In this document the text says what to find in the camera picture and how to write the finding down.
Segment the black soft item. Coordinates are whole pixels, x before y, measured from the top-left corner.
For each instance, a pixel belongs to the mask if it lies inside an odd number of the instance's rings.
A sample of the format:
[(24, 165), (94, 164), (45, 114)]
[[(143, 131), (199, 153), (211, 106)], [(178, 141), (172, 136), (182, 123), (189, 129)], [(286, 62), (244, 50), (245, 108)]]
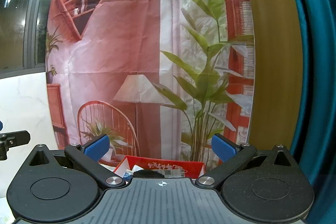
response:
[(133, 173), (133, 178), (165, 178), (165, 176), (155, 170), (142, 169)]

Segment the printed room backdrop cloth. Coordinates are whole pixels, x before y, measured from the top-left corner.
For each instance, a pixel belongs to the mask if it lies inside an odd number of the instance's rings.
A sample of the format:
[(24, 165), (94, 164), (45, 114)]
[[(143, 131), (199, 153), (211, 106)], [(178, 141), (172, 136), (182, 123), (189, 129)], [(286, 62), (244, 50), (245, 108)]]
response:
[(47, 91), (59, 148), (105, 134), (126, 156), (221, 161), (248, 140), (255, 77), (250, 0), (51, 0)]

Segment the green checked tablecloth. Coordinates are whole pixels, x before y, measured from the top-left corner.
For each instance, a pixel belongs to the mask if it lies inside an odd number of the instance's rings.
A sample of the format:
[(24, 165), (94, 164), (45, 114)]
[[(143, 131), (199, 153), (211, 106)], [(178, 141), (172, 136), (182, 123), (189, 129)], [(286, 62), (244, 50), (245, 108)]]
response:
[(119, 176), (122, 176), (125, 172), (125, 169), (123, 167), (114, 167), (114, 166), (109, 166), (103, 163), (100, 163), (101, 166), (104, 168), (110, 170), (111, 172), (114, 172), (115, 174), (118, 174)]

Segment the blue white package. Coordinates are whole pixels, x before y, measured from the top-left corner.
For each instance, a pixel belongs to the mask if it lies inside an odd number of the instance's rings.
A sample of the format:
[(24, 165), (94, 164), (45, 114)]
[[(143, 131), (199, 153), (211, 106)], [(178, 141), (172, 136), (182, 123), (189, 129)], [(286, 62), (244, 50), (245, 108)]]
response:
[(123, 179), (127, 182), (127, 183), (129, 183), (130, 182), (130, 180), (133, 178), (133, 171), (132, 170), (129, 170), (129, 169), (127, 169), (125, 172), (124, 172), (124, 174), (123, 174)]

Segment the red strawberry cardboard box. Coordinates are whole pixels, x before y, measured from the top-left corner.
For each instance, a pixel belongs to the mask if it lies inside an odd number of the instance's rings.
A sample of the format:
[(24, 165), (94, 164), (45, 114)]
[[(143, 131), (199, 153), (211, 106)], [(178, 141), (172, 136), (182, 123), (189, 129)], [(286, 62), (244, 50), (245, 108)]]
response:
[(205, 174), (205, 164), (198, 161), (176, 161), (152, 159), (147, 157), (117, 155), (111, 163), (114, 167), (123, 167), (133, 172), (150, 169), (165, 176), (165, 178), (196, 179)]

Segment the dark window frame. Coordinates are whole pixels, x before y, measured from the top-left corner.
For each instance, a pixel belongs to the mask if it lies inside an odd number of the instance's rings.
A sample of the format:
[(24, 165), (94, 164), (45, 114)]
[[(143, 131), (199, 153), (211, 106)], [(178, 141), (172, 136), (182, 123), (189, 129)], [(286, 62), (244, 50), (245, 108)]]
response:
[(1, 78), (45, 72), (51, 0), (1, 0)]

